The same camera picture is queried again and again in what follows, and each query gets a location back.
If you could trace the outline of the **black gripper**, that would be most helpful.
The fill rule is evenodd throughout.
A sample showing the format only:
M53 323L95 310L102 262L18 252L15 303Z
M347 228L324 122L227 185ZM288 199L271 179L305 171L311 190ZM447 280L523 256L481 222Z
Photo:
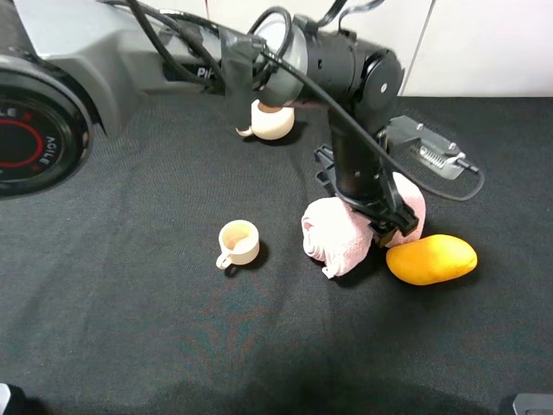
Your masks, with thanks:
M397 231L415 231L419 219L401 197L392 170L351 133L332 129L331 144L317 148L315 160L321 165L318 183L370 221L377 246L386 246Z

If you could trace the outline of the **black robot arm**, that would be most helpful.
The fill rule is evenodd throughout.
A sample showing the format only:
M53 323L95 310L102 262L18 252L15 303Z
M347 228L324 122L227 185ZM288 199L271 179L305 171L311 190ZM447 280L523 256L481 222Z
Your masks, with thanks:
M281 7L240 33L138 1L4 1L1 25L3 198L72 176L95 129L118 134L142 98L211 93L226 97L240 127L253 100L326 106L325 186L367 217L382 242L416 230L386 147L404 77L388 48Z

